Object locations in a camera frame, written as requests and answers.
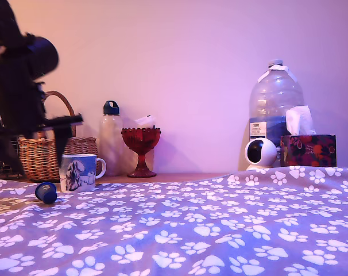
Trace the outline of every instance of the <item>mug handle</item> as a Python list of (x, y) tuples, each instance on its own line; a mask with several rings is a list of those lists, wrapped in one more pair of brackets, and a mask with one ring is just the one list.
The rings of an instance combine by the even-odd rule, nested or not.
[(101, 159), (101, 158), (97, 158), (97, 159), (96, 159), (96, 162), (98, 163), (99, 161), (102, 163), (103, 168), (101, 169), (101, 172), (99, 173), (99, 175), (97, 175), (97, 176), (95, 177), (95, 179), (99, 179), (99, 178), (102, 177), (102, 176), (105, 174), (105, 172), (106, 172), (106, 162), (105, 162), (105, 160), (104, 160), (104, 159)]

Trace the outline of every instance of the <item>red glass goblet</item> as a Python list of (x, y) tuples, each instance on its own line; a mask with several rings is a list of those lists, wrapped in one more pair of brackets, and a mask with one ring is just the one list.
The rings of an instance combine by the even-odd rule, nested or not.
[(160, 128), (123, 128), (123, 141), (130, 150), (138, 154), (138, 164), (129, 177), (154, 177), (155, 172), (147, 168), (145, 155), (152, 150), (160, 139)]

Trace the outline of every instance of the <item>bed sheet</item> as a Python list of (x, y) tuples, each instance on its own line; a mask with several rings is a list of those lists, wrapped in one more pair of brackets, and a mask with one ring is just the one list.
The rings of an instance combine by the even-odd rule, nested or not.
[(348, 275), (348, 168), (36, 185), (0, 180), (0, 275)]

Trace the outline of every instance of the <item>mug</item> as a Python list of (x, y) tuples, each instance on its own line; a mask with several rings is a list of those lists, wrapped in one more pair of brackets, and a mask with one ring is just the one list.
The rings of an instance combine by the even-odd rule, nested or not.
[[(96, 174), (96, 163), (102, 163), (102, 171)], [(60, 189), (63, 193), (76, 191), (92, 191), (95, 188), (95, 179), (99, 179), (106, 171), (104, 159), (95, 154), (62, 155), (59, 168)]]

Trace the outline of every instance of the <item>wicker basket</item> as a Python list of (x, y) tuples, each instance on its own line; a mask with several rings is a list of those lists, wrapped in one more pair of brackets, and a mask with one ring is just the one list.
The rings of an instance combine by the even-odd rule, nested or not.
[[(69, 114), (75, 113), (65, 96), (57, 91), (45, 93), (45, 99), (51, 95), (59, 97), (67, 106)], [(72, 138), (69, 139), (63, 154), (98, 154), (96, 138), (76, 137), (76, 126), (72, 126)], [(26, 177), (33, 181), (59, 181), (55, 140), (46, 139), (45, 132), (38, 133), (38, 139), (19, 139), (20, 159)]]

